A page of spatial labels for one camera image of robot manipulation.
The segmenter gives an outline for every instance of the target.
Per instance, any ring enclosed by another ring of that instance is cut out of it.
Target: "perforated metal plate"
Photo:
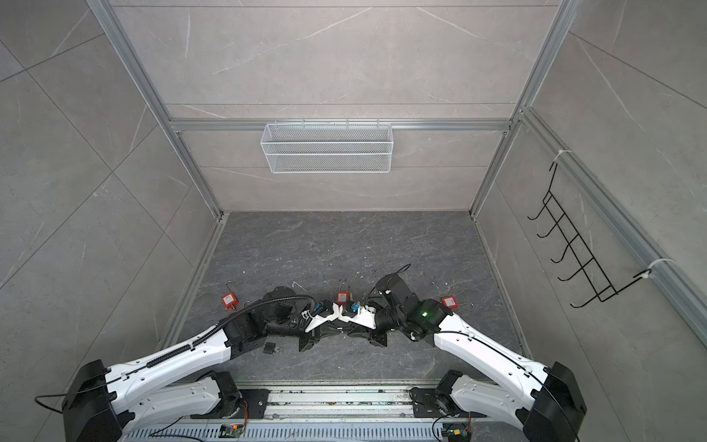
[[[162,434],[169,436],[150,437],[150,433],[159,430],[160,426],[145,428],[129,434],[125,442],[183,442],[179,436],[191,436],[214,441],[242,442],[332,442],[332,441],[434,441],[432,425],[429,421],[420,422],[319,422],[319,423],[277,423],[249,422],[245,433],[240,438],[219,438],[218,430],[221,424],[176,424]],[[437,437],[441,438],[442,424],[435,427]]]
[[[390,155],[268,155],[274,173],[388,172]]]

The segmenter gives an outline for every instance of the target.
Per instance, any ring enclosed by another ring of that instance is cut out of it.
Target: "cable tie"
[[[648,269],[649,269],[649,270],[652,269],[653,266],[656,265],[656,264],[659,263],[659,262],[675,262],[675,260],[671,260],[670,258],[658,258],[658,259],[656,259],[656,260],[653,260],[653,262],[651,262],[651,263],[648,265]]]
[[[555,155],[555,158],[552,159],[552,162],[553,162],[553,163],[556,162],[556,161],[557,161],[557,158],[560,158],[560,155],[562,155],[562,154],[565,153],[565,152],[571,152],[571,151],[565,151],[565,150],[563,150],[563,149],[559,149],[559,150],[557,151],[557,155]]]

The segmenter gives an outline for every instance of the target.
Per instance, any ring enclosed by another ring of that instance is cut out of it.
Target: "black mounting plate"
[[[263,419],[265,416],[265,407],[267,407],[267,398],[270,395],[270,390],[240,390],[243,399],[248,403],[248,419]],[[234,419],[243,419],[245,416],[245,408],[240,407],[232,416]]]
[[[444,413],[435,401],[434,388],[410,389],[410,399],[412,399],[412,412],[415,417],[442,417]]]

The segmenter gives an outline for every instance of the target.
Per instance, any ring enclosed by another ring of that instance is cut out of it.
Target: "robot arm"
[[[169,385],[262,346],[270,334],[297,336],[300,351],[305,351],[318,342],[327,322],[353,325],[349,335],[367,337],[377,346],[387,345],[388,331],[400,330],[411,341],[424,340],[454,354],[495,382],[448,372],[436,390],[437,404],[448,414],[485,414],[523,429],[531,442],[575,440],[586,407],[571,371],[558,363],[549,369],[518,355],[443,304],[420,301],[398,274],[386,275],[375,289],[385,306],[323,301],[298,312],[295,302],[311,297],[278,287],[173,347],[108,368],[100,360],[86,364],[62,403],[66,440],[115,442],[171,417],[229,417],[241,403],[230,374]]]

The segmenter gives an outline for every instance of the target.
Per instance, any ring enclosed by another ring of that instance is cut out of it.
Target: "red padlock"
[[[444,306],[447,308],[459,307],[457,299],[454,296],[447,296],[446,298],[442,298],[442,304],[444,304]]]
[[[349,291],[349,285],[345,282],[339,284],[339,292],[337,293],[337,304],[340,306],[344,305],[347,301],[351,299],[351,292]]]
[[[235,310],[238,307],[238,299],[236,299],[232,291],[229,291],[228,295],[221,298],[221,302],[223,302],[224,307],[230,308],[232,310]]]

